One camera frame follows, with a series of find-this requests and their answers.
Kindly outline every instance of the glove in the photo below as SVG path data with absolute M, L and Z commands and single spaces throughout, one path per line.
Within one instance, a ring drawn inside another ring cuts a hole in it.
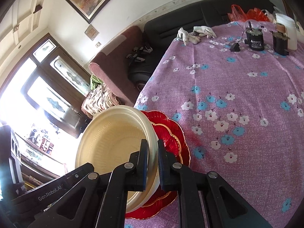
M 176 39 L 183 40 L 184 45 L 186 45 L 186 46 L 189 44 L 189 42 L 191 42 L 193 44 L 198 44 L 201 41 L 201 39 L 199 37 L 190 35 L 182 27 L 178 30 Z
M 200 37 L 207 36 L 208 39 L 216 38 L 214 31 L 207 26 L 195 26 L 193 27 L 194 32 L 198 32 Z

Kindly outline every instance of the metal screw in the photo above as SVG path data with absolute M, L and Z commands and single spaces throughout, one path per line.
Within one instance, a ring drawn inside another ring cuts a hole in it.
M 98 177 L 97 173 L 96 172 L 91 172 L 89 175 L 88 175 L 88 178 L 90 180 L 94 180 Z
M 208 173 L 208 176 L 210 178 L 217 178 L 218 175 L 217 175 L 217 173 L 215 171 L 211 171 L 211 172 Z
M 173 165 L 173 168 L 175 168 L 175 169 L 180 169 L 183 165 L 181 164 L 181 163 L 174 163 Z
M 134 164 L 131 163 L 131 162 L 125 163 L 125 168 L 126 169 L 131 169 L 131 168 L 133 168 L 133 166 L 134 166 Z

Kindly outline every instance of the red plastic bag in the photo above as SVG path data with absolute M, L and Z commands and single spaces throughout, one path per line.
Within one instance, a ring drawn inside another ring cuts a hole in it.
M 259 8 L 250 9 L 247 14 L 243 9 L 236 4 L 231 5 L 232 13 L 228 13 L 230 21 L 242 21 L 256 20 L 256 21 L 269 21 L 268 17 Z
M 248 12 L 247 12 L 247 18 L 250 20 L 256 20 L 256 21 L 268 21 L 269 22 L 269 19 L 268 17 L 262 12 L 261 9 L 259 8 L 254 8 L 254 9 L 250 9 Z
M 230 21 L 247 21 L 247 15 L 244 13 L 243 9 L 239 5 L 231 5 L 232 13 L 228 13 Z

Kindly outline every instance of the red plate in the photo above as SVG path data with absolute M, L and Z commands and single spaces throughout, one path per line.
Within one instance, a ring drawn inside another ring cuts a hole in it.
M 190 165 L 190 152 L 186 145 L 184 133 L 175 121 L 160 111 L 142 111 L 151 121 L 159 139 L 164 140 L 166 151 L 172 152 L 176 159 L 187 166 Z M 159 186 L 151 198 L 139 209 L 126 213 L 126 218 L 148 219 L 158 214 L 164 207 L 171 204 L 177 193 L 164 192 Z

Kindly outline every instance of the armchair armrest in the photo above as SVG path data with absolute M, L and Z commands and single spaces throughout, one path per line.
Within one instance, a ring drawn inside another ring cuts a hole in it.
M 90 63 L 90 70 L 102 79 L 109 89 L 126 105 L 134 106 L 139 95 L 134 84 L 128 79 L 129 63 L 126 55 L 135 46 L 142 46 L 142 32 L 132 26 L 113 39 Z

